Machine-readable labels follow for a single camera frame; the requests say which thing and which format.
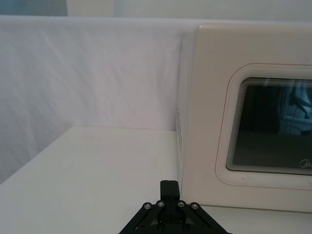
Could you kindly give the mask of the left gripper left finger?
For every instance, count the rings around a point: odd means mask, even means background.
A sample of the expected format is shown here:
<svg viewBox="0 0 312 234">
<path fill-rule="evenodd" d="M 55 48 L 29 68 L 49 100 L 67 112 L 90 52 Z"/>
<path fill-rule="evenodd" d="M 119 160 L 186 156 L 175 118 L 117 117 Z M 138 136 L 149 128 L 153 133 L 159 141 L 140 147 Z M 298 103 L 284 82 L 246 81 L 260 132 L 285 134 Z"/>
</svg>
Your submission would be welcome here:
<svg viewBox="0 0 312 234">
<path fill-rule="evenodd" d="M 170 181 L 160 182 L 160 200 L 155 204 L 145 202 L 136 214 L 130 219 L 120 234 L 151 234 L 154 232 L 152 222 L 158 224 L 158 216 L 166 207 L 166 192 L 170 191 Z"/>
</svg>

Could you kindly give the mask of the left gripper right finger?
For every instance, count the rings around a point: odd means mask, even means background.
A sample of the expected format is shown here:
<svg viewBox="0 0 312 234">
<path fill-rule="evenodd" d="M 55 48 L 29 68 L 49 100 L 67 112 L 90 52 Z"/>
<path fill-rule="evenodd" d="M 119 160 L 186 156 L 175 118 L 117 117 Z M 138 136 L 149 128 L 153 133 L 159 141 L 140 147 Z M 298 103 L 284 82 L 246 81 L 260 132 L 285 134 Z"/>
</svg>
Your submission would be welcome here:
<svg viewBox="0 0 312 234">
<path fill-rule="evenodd" d="M 187 204 L 180 199 L 178 182 L 170 181 L 170 221 L 188 234 L 227 234 L 201 206 L 192 202 Z"/>
</svg>

